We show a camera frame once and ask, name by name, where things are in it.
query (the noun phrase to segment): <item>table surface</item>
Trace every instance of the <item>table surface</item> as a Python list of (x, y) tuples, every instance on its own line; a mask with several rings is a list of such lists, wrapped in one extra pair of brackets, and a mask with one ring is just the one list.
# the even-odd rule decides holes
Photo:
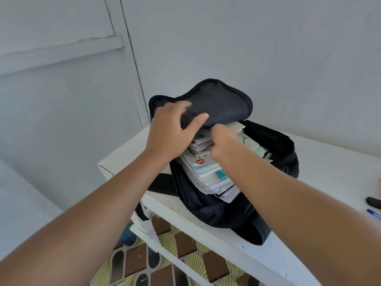
[[(99, 165), (113, 174), (118, 173), (144, 150), (148, 132), (149, 127), (102, 160)], [(365, 203), (365, 197), (378, 196), (381, 158), (285, 134), (295, 143), (300, 168), (299, 180), (359, 211), (369, 207)], [(170, 173), (169, 167), (163, 172)], [(264, 283), (320, 285), (274, 232), (271, 232), (264, 245), (256, 246), (230, 229), (214, 228), (199, 221), (178, 197), (148, 191), (142, 202), (174, 226)], [(273, 272), (285, 279), (277, 279)]]

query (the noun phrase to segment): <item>hand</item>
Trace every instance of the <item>hand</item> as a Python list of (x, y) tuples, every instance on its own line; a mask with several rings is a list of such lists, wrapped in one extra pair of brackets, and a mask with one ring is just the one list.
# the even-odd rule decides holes
[(209, 149), (210, 157), (219, 162), (220, 157), (226, 154), (232, 144), (239, 144), (238, 135), (234, 129), (223, 124), (216, 124), (212, 127), (211, 132), (214, 145)]
[(207, 113), (202, 113), (186, 129), (182, 129), (180, 118), (191, 105), (189, 101), (179, 101), (158, 107), (151, 122), (145, 150), (162, 155), (167, 162), (181, 155), (209, 118)]

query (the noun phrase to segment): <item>stack of notebooks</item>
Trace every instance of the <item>stack of notebooks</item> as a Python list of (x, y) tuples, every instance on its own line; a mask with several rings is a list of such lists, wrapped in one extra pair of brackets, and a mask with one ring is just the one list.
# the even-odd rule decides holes
[[(243, 133), (244, 125), (239, 122), (226, 124), (235, 129), (239, 141), (261, 157), (268, 159), (271, 154), (257, 142)], [(182, 166), (191, 182), (204, 194), (212, 194), (230, 203), (240, 193), (239, 188), (224, 173), (220, 165), (210, 157), (207, 147), (213, 145), (212, 138), (193, 140), (177, 162)]]

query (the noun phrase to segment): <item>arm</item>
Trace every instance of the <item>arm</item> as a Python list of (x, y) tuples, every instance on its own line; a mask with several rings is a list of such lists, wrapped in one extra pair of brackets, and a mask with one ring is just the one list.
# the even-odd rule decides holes
[(323, 285), (380, 284), (378, 225), (263, 161), (224, 125), (213, 127), (212, 138), (212, 158)]
[(158, 108), (145, 151), (95, 192), (47, 224), (0, 262), (0, 285), (87, 285), (110, 255), (154, 178), (179, 156), (208, 118), (186, 128), (190, 102)]

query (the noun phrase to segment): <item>left hand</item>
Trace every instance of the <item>left hand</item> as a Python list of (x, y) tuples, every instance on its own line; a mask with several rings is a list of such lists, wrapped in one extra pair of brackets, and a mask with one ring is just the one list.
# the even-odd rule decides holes
[(186, 129), (182, 129), (180, 118), (192, 103), (179, 101), (158, 107), (151, 122), (145, 151), (162, 156), (166, 162), (181, 155), (209, 118), (207, 113), (196, 116)]

